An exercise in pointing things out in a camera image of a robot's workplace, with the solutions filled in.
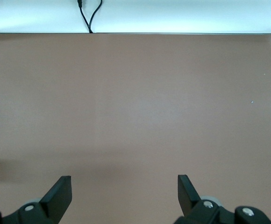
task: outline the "cable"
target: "cable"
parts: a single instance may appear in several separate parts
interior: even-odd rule
[[[83,16],[84,18],[84,21],[89,29],[89,33],[92,34],[93,31],[91,30],[91,24],[92,24],[92,21],[93,21],[93,18],[95,16],[95,14],[97,13],[97,11],[100,9],[100,7],[102,6],[102,0],[100,0],[100,4],[98,5],[98,7],[95,9],[95,11],[93,12],[92,16],[91,16],[91,19],[90,19],[90,23],[88,23],[87,19],[85,18],[85,15],[83,13],[83,10],[82,10],[82,0],[78,0],[78,7],[79,7],[79,10],[80,10],[80,13],[81,15]]]

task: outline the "screw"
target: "screw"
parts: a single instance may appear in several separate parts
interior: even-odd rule
[[[33,205],[29,205],[29,206],[25,207],[24,210],[25,210],[25,211],[31,211],[33,208],[34,208]]]
[[[204,203],[203,203],[203,205],[206,207],[206,208],[213,208],[214,207],[214,205],[211,203],[211,202],[209,202],[209,201],[205,201]]]
[[[244,214],[246,214],[247,216],[253,216],[254,213],[251,209],[249,208],[243,208],[242,211],[244,212]]]

